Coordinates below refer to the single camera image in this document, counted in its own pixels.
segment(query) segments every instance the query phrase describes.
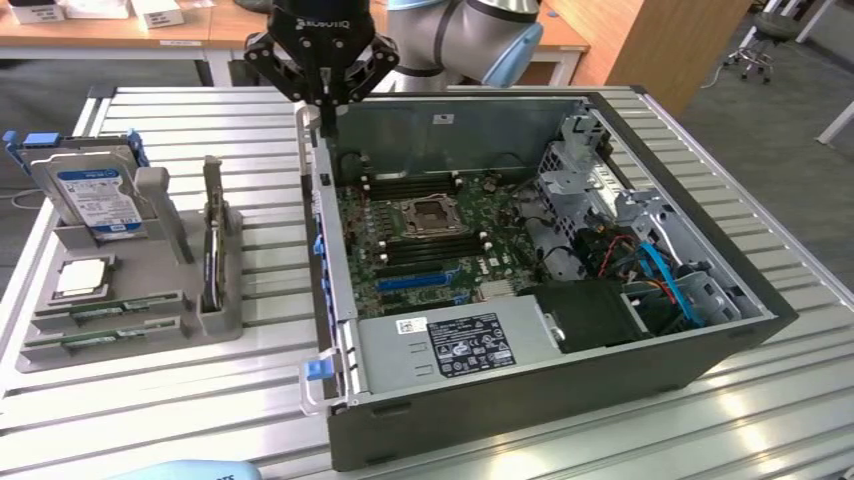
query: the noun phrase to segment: blue cable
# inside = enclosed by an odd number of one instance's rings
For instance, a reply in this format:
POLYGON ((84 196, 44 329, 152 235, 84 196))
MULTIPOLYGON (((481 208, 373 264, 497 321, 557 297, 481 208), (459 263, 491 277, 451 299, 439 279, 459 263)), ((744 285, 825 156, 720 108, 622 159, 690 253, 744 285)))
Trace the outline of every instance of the blue cable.
POLYGON ((682 290, 679 290, 679 285, 677 285, 677 281, 673 279, 673 275, 670 274, 670 268, 667 268, 667 262, 662 258, 662 254, 658 253, 655 247, 653 247, 649 243, 642 243, 641 248, 647 253, 653 261, 655 262, 655 266, 662 272, 662 276, 665 277, 665 282, 667 282, 667 287, 670 287, 670 291, 673 292, 673 296, 677 298, 677 303, 682 308, 682 312, 685 313, 685 319, 692 322, 698 327, 705 327, 706 324, 704 321, 697 318, 694 315, 694 308, 692 308, 692 302, 688 301, 685 295, 682 295, 682 290))

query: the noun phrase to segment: stool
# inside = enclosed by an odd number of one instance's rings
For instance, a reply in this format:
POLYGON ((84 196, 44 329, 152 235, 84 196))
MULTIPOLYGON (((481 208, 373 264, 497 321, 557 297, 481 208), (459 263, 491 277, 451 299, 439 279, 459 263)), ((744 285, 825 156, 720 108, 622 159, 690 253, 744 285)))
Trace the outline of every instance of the stool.
POLYGON ((754 15, 753 24, 757 33, 746 47, 736 50, 724 61, 724 66, 729 67, 744 60, 748 63, 742 71, 742 80, 748 80, 748 74, 757 67, 757 72, 762 75, 762 83, 772 82, 774 73, 774 58, 765 53, 772 46, 788 42, 798 36, 801 26, 792 17, 777 13, 762 12, 754 15))

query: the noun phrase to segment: motherboard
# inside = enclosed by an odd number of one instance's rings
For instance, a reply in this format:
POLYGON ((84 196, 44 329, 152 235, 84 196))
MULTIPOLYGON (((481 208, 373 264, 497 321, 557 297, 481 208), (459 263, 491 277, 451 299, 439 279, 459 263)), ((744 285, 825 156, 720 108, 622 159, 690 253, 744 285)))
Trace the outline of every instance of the motherboard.
POLYGON ((463 305, 538 283, 518 189, 497 172, 363 177, 339 188, 361 316, 463 305))

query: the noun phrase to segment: wooden table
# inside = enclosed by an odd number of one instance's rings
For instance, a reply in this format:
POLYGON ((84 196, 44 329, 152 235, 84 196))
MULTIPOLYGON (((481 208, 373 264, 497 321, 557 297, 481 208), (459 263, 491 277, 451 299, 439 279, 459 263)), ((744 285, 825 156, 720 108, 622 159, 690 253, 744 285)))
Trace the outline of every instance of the wooden table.
MULTIPOLYGON (((371 2, 371 13, 381 32, 386 31, 386 6, 383 0, 371 2)), ((590 45, 561 17, 543 3, 539 23, 545 27, 543 40, 534 55, 534 62, 554 64, 550 85, 566 86, 573 78, 575 66, 590 45)), ((228 62, 243 59, 247 36, 266 29, 267 17, 235 5, 232 0, 218 0, 212 8, 211 35, 207 57, 216 86, 231 86, 228 62)))
POLYGON ((19 25, 0 0, 0 59, 206 60, 212 11, 184 11, 183 25, 140 30, 128 19, 19 25))

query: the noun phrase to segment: power supply label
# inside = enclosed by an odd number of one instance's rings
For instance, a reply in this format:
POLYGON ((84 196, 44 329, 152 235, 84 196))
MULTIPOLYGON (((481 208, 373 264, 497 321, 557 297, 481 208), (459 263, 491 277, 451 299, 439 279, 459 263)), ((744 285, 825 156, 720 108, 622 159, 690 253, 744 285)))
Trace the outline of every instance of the power supply label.
POLYGON ((494 313, 427 324, 439 372, 447 378, 517 364, 494 313))

